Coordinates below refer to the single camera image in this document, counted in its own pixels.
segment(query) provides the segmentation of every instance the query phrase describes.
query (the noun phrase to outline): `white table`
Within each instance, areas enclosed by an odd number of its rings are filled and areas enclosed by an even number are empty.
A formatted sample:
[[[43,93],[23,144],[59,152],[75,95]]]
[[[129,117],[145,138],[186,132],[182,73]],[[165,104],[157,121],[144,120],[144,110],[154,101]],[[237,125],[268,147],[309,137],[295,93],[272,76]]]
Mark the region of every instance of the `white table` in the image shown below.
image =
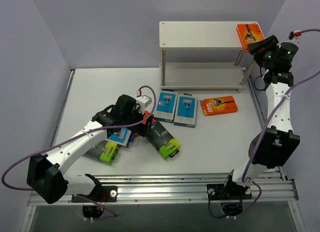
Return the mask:
[[[160,91],[159,68],[77,69],[57,134],[56,144],[69,139],[96,112],[114,104],[122,94],[135,96],[142,85]],[[143,94],[152,96],[147,89]],[[152,145],[138,137],[129,148],[121,147],[111,166],[86,157],[78,159],[68,174],[167,175],[229,173],[248,158],[252,139],[261,131],[248,88],[236,91],[188,91],[198,100],[233,96],[238,112],[204,116],[198,101],[195,128],[162,122],[180,142],[180,153],[163,160]]]

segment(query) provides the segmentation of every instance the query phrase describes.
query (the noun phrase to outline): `green and black box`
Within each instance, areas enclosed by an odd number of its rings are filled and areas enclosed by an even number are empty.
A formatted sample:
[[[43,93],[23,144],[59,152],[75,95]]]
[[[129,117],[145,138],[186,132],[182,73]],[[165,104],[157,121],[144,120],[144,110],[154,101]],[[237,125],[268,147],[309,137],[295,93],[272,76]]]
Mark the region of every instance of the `green and black box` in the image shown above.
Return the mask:
[[[147,134],[146,139],[165,160],[179,152],[180,143],[157,120],[152,123],[151,131]]]

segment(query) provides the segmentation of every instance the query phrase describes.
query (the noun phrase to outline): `metal post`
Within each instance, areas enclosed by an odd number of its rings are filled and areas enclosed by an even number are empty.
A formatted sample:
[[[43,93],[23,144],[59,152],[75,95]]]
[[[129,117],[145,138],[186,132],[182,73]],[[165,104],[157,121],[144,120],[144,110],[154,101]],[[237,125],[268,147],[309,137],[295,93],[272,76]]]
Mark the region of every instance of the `metal post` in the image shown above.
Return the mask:
[[[238,54],[238,57],[236,58],[235,63],[234,63],[235,66],[239,66],[240,61],[241,61],[242,56],[244,55],[244,53],[245,52],[243,50],[240,50],[240,52]]]
[[[245,73],[244,76],[243,76],[243,79],[242,79],[242,81],[241,81],[241,83],[240,83],[241,86],[245,86],[245,84],[246,84],[246,82],[247,82],[247,79],[249,78],[250,73],[251,73],[252,69],[255,67],[255,65],[256,65],[256,62],[255,62],[255,60],[253,59],[253,60],[251,61],[251,64],[249,65],[249,68],[246,70],[246,73]]]
[[[166,85],[166,50],[161,50],[161,86]]]

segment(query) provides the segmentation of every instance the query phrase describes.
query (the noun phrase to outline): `screw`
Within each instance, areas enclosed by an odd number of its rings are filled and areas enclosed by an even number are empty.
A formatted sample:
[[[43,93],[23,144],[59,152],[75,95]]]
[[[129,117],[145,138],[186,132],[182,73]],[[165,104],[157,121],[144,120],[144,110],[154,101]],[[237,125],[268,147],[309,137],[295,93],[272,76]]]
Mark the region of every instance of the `screw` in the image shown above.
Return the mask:
[[[213,188],[210,188],[210,189],[208,189],[208,194],[210,195],[214,195],[216,192],[215,192],[215,190],[213,189]]]
[[[112,198],[115,198],[115,197],[117,196],[117,191],[111,190],[111,191],[110,191],[110,196],[111,196]]]

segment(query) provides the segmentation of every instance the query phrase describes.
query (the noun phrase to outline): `wall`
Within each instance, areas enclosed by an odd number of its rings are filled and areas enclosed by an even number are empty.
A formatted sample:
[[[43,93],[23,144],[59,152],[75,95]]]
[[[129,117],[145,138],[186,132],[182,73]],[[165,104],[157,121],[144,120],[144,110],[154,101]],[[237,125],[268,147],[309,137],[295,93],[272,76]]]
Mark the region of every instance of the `wall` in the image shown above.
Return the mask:
[[[48,147],[70,70],[32,0],[0,0],[0,173]],[[25,162],[7,176],[26,187]],[[19,231],[29,192],[0,185],[1,231]]]
[[[279,41],[288,39],[290,31],[319,28],[320,0],[286,0],[276,17],[268,36],[275,35]],[[291,72],[294,81],[301,81],[320,70],[320,33],[308,32],[300,37],[299,51],[295,55]],[[251,76],[258,76],[258,69]],[[287,161],[284,169],[289,179],[294,178],[299,194],[299,207],[308,232],[320,227],[320,76],[300,85],[291,96],[291,121],[295,134],[301,136],[299,147]],[[264,92],[257,92],[263,110],[267,110]]]
[[[159,66],[159,21],[252,20],[267,32],[285,0],[33,1],[74,69]],[[230,62],[237,54],[170,51],[167,60]]]

